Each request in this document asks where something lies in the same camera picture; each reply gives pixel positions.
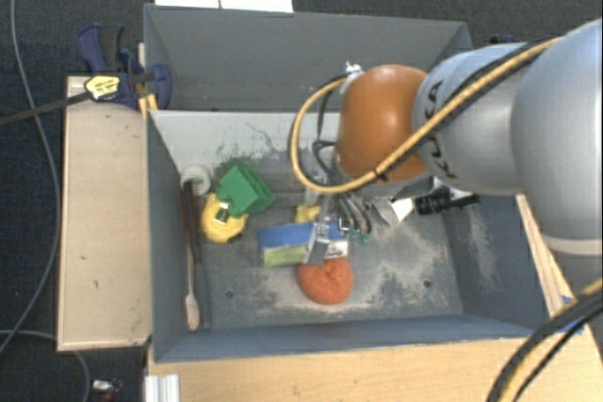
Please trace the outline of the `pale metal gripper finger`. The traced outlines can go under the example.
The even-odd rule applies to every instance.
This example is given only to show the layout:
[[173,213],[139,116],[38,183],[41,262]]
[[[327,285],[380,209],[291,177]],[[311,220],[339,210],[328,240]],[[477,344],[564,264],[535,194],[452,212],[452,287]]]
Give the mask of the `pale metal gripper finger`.
[[315,222],[308,240],[305,263],[307,265],[321,265],[329,245],[329,226],[324,222]]

